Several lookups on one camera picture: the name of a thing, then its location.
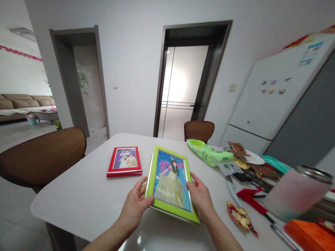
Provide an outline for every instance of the metal lid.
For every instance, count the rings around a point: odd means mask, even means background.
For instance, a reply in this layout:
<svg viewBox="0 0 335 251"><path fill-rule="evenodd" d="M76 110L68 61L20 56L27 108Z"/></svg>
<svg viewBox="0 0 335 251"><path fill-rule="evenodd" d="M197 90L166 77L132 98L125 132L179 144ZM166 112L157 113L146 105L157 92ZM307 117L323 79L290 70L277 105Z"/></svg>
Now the metal lid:
<svg viewBox="0 0 335 251"><path fill-rule="evenodd" d="M309 178L318 180L323 183L332 184L333 182L333 176L331 176L329 173L326 173L325 171L309 167L309 166L297 166L294 168L298 173L301 173L303 175L308 176Z"/></svg>

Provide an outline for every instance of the refrigerator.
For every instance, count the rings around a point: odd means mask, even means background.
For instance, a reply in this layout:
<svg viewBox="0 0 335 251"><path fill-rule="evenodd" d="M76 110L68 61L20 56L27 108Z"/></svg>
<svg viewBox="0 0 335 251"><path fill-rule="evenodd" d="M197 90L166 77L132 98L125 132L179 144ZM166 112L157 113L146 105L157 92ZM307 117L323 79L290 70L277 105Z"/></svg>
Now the refrigerator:
<svg viewBox="0 0 335 251"><path fill-rule="evenodd" d="M308 154L314 158L305 164L321 160L335 143L334 133L322 129L335 127L334 47L332 34L256 62L220 145L240 142L247 150L265 152L288 165L302 164ZM308 151L301 148L302 139Z"/></svg>

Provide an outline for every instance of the girl in yellow dress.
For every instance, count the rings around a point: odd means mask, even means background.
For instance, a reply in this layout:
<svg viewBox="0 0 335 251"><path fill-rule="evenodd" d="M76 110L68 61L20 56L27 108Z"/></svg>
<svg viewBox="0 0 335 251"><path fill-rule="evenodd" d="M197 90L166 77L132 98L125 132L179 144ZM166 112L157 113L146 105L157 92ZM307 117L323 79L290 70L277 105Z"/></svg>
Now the girl in yellow dress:
<svg viewBox="0 0 335 251"><path fill-rule="evenodd" d="M183 187L179 180L176 160L171 160L171 165L159 174L159 181L154 197L177 207L185 207Z"/></svg>

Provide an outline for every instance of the green picture frame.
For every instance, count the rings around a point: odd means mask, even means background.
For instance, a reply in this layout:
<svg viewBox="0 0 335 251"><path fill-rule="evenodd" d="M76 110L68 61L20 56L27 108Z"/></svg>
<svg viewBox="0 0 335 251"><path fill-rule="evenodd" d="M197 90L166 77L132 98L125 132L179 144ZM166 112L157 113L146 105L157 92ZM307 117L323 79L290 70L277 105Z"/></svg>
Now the green picture frame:
<svg viewBox="0 0 335 251"><path fill-rule="evenodd" d="M175 156L180 160L184 161L184 170L186 174L186 181L191 181L191 174L189 170L188 165L188 159L187 157L180 155L178 153L172 152L166 148L163 148L161 146L155 145L154 150L152 151L152 157L151 157L151 163L149 168L149 174L148 174L148 181L146 186L146 192L145 197L153 196L154 190L155 190L155 182L156 182L156 172L157 172L157 161L158 161L158 153L159 151L162 151L164 153L167 153L171 156ZM187 189L188 199L189 199L189 205L190 210L175 206L171 203L166 203L160 199L155 199L154 203L150 206L153 209L156 209L158 211L161 211L163 213L169 214L171 216L174 216L176 218L179 218L181 220L187 221L189 223L194 223L196 225L200 224L199 217L196 213L195 207L193 206L191 194Z"/></svg>

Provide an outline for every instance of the light switch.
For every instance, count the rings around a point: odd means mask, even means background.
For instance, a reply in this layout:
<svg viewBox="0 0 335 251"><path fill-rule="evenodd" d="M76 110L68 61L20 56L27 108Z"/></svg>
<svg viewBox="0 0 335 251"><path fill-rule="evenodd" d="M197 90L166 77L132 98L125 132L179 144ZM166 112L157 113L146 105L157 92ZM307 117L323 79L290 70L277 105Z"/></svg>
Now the light switch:
<svg viewBox="0 0 335 251"><path fill-rule="evenodd" d="M229 91L236 91L236 85L230 85Z"/></svg>

